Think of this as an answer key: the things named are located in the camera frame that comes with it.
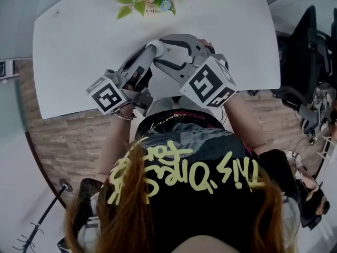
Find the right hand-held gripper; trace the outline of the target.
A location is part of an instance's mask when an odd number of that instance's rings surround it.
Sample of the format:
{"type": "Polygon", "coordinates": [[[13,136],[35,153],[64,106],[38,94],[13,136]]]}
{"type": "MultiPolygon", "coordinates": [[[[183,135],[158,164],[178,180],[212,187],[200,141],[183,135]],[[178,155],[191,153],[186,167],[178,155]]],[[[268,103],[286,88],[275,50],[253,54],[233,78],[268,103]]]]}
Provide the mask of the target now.
{"type": "MultiPolygon", "coordinates": [[[[205,47],[190,34],[170,34],[160,41],[183,47],[190,57],[205,57],[205,47]]],[[[202,108],[220,108],[236,92],[237,85],[229,73],[229,65],[223,54],[211,54],[195,70],[191,63],[179,66],[172,62],[156,59],[154,65],[179,83],[185,83],[180,93],[202,108]]]]}

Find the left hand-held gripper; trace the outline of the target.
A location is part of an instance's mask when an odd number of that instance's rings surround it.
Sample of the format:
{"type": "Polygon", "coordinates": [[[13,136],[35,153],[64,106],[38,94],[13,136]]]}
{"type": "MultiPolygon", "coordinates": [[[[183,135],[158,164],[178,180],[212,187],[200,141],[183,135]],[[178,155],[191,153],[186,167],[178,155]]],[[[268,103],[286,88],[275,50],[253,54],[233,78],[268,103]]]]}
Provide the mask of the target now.
{"type": "Polygon", "coordinates": [[[102,114],[115,113],[131,104],[142,116],[146,116],[153,102],[149,89],[130,91],[125,89],[124,85],[135,73],[140,80],[149,70],[155,55],[155,49],[146,48],[144,45],[131,54],[118,71],[106,70],[105,74],[86,90],[86,94],[102,114]]]}

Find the person's left forearm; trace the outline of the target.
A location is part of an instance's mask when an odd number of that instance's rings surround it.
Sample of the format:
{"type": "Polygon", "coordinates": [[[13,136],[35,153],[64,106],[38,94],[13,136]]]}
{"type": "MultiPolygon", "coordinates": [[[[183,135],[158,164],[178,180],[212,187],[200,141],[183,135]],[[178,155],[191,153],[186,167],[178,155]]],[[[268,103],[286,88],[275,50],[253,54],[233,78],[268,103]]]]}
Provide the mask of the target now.
{"type": "Polygon", "coordinates": [[[105,182],[110,170],[121,155],[124,155],[130,142],[131,120],[134,107],[130,104],[111,115],[111,124],[98,161],[96,180],[105,182]]]}

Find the person's right forearm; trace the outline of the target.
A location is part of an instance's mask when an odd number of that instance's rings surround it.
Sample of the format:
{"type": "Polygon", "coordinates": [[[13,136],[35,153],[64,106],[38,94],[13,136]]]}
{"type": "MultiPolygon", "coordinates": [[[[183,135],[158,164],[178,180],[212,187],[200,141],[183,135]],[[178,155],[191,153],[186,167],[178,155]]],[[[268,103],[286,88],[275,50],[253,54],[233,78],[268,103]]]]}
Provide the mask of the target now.
{"type": "Polygon", "coordinates": [[[238,94],[233,95],[224,108],[233,132],[257,155],[270,150],[266,134],[258,119],[253,115],[238,94]]]}

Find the person's right hand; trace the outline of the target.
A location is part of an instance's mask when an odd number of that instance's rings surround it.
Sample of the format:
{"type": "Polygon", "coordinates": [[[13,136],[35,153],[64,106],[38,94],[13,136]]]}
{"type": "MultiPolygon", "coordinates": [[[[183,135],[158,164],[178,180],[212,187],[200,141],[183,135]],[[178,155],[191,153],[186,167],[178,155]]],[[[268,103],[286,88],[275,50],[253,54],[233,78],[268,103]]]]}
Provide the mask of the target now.
{"type": "Polygon", "coordinates": [[[215,49],[212,43],[207,42],[205,39],[199,39],[199,41],[211,52],[211,54],[215,54],[215,49]]]}

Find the person's grey trousers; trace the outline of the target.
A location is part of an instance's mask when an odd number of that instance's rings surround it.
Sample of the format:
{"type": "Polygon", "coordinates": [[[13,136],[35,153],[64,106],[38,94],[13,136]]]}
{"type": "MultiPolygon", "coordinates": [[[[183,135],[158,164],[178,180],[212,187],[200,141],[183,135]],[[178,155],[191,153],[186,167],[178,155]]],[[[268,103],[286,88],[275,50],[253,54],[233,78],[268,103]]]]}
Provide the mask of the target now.
{"type": "Polygon", "coordinates": [[[201,108],[185,96],[174,96],[170,98],[162,98],[154,100],[148,109],[146,116],[151,116],[163,111],[174,109],[188,109],[188,110],[201,110],[201,108]]]}

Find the white desk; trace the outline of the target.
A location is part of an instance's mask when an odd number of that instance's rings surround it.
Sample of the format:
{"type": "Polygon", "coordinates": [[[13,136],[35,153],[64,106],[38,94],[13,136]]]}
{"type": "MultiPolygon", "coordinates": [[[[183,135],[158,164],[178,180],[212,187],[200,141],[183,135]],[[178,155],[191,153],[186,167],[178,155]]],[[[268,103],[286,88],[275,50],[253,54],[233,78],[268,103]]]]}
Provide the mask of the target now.
{"type": "Polygon", "coordinates": [[[34,25],[33,71],[44,119],[95,108],[86,89],[139,47],[168,34],[203,38],[224,54],[240,91],[280,87],[279,52],[266,0],[185,0],[176,13],[117,19],[115,0],[62,0],[34,25]]]}

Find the white power strip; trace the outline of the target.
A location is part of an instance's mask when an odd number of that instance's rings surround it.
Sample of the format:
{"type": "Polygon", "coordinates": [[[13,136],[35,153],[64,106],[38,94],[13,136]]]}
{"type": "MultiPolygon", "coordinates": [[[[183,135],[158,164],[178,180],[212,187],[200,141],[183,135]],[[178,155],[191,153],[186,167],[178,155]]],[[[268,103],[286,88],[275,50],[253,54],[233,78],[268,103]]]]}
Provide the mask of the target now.
{"type": "Polygon", "coordinates": [[[294,160],[295,166],[302,166],[301,155],[299,153],[295,153],[294,151],[287,151],[286,157],[288,160],[294,160]]]}

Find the person's black printed shirt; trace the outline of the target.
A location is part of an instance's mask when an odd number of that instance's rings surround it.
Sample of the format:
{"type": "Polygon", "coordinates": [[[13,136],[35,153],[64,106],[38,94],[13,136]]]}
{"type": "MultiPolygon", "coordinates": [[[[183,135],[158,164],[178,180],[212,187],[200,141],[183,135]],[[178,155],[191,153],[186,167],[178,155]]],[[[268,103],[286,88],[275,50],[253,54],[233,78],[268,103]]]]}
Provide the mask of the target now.
{"type": "Polygon", "coordinates": [[[294,253],[301,200],[286,155],[257,155],[212,115],[146,117],[105,182],[67,212],[74,253],[294,253]]]}

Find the black coat rack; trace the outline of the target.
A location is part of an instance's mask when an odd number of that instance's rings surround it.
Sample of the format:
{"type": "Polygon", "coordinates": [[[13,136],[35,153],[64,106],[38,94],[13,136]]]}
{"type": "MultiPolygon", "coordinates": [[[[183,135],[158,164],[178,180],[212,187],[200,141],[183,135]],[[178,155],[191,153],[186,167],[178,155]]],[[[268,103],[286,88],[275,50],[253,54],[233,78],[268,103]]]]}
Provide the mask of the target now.
{"type": "Polygon", "coordinates": [[[30,249],[33,253],[36,253],[34,248],[35,245],[33,243],[33,240],[36,236],[36,234],[40,231],[41,233],[44,233],[43,230],[41,229],[41,225],[43,223],[43,221],[45,220],[45,218],[47,217],[47,215],[49,214],[49,212],[51,211],[51,209],[53,208],[53,206],[55,205],[55,203],[60,200],[61,195],[63,194],[64,191],[66,192],[72,192],[73,188],[71,186],[71,184],[65,180],[65,179],[59,179],[59,184],[61,186],[61,189],[57,192],[57,194],[55,195],[54,199],[51,201],[51,203],[49,204],[49,206],[47,207],[47,209],[44,211],[44,213],[42,214],[42,216],[40,217],[39,221],[37,223],[32,223],[31,224],[34,226],[33,231],[31,232],[31,234],[29,235],[29,237],[25,237],[23,235],[21,235],[21,237],[23,238],[23,240],[17,238],[16,240],[21,242],[23,245],[19,248],[17,247],[12,247],[13,249],[17,250],[17,251],[21,251],[22,253],[27,253],[28,250],[30,249]]]}

